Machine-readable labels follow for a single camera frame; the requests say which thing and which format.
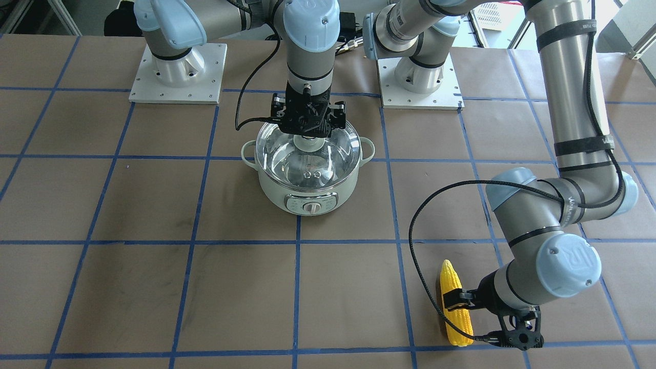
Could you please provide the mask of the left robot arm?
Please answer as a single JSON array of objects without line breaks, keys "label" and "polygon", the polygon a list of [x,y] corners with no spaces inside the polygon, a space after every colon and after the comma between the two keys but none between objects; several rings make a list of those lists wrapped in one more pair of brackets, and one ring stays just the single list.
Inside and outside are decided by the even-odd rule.
[{"label": "left robot arm", "polygon": [[613,153],[595,51],[595,4],[522,1],[522,6],[537,35],[559,176],[538,179],[518,167],[483,182],[514,258],[473,290],[464,290],[452,264],[444,261],[441,297],[433,296],[420,271],[413,228],[432,199],[474,180],[431,194],[408,226],[420,281],[455,346],[474,341],[523,351],[543,346],[541,305],[576,296],[602,272],[597,250],[565,228],[626,213],[638,199],[637,183]]}]

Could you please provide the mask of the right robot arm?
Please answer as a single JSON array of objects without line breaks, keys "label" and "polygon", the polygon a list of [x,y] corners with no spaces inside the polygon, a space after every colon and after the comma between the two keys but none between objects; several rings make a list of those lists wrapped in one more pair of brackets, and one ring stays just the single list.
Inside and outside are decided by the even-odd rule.
[{"label": "right robot arm", "polygon": [[133,12],[146,49],[131,102],[217,104],[227,45],[216,40],[265,27],[285,44],[288,82],[261,121],[318,138],[346,128],[344,103],[330,103],[337,1],[135,1]]}]

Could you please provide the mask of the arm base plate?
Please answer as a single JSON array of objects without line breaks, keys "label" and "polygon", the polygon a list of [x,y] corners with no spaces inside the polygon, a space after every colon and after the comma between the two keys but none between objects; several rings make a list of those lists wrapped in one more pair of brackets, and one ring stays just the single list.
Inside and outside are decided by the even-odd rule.
[{"label": "arm base plate", "polygon": [[428,69],[408,57],[377,61],[382,107],[457,110],[464,107],[450,55],[443,65]]},{"label": "arm base plate", "polygon": [[179,60],[160,60],[146,47],[129,101],[217,105],[227,50],[227,44],[197,45]]}]

